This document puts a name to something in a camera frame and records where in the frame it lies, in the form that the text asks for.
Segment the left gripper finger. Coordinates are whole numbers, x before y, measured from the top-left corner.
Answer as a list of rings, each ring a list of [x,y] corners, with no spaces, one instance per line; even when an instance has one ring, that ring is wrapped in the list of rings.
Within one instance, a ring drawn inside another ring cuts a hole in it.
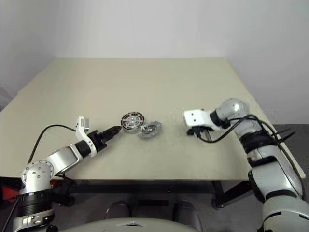
[[[121,129],[122,129],[121,126],[112,126],[103,131],[102,134],[104,137],[114,137],[121,131]]]
[[[113,139],[120,131],[119,130],[110,130],[106,132],[106,142]]]

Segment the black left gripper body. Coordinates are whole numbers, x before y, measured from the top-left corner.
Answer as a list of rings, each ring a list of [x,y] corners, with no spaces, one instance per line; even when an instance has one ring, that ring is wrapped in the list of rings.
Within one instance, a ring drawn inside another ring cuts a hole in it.
[[[89,133],[87,136],[93,142],[97,153],[99,153],[100,151],[102,151],[103,149],[107,147],[103,132],[99,132],[98,130],[95,130]]]

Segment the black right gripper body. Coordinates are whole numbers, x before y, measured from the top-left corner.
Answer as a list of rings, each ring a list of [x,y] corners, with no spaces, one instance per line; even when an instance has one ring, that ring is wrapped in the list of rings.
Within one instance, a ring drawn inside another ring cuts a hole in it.
[[[210,127],[206,127],[206,126],[193,126],[191,129],[194,130],[194,136],[199,137],[200,133],[202,131],[208,131],[210,133],[210,131],[212,131],[212,128]]]

